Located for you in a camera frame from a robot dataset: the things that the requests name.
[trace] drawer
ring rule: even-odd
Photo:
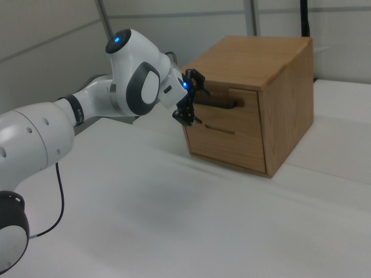
[[[194,105],[202,124],[195,122],[185,129],[190,152],[265,173],[257,92],[229,89],[221,98],[235,100],[237,106],[225,109]]]

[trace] table surface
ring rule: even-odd
[[[316,81],[314,124],[272,179],[192,158],[171,110],[99,120],[60,161],[61,223],[3,277],[369,277],[369,93]],[[17,191],[31,234],[55,222],[53,168]]]

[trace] wooden box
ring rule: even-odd
[[[187,68],[211,93],[184,128],[190,154],[272,177],[313,122],[312,39],[228,36]]]

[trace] black cable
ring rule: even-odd
[[[51,226],[49,229],[47,229],[46,231],[43,231],[42,233],[38,233],[37,235],[30,236],[30,239],[34,239],[36,237],[42,236],[42,235],[44,235],[46,233],[49,233],[52,229],[54,229],[58,225],[58,223],[62,219],[63,212],[64,212],[64,194],[63,194],[62,181],[60,179],[58,162],[56,163],[56,172],[57,172],[57,178],[58,178],[59,190],[60,190],[60,197],[61,197],[61,202],[62,202],[62,208],[60,210],[59,218],[58,218],[57,222],[55,222],[54,225]]]
[[[308,1],[300,0],[301,36],[311,36],[308,21]]]

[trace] black handle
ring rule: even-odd
[[[237,106],[237,100],[233,100],[231,98],[226,97],[196,97],[194,103],[217,107],[222,109],[233,109]]]

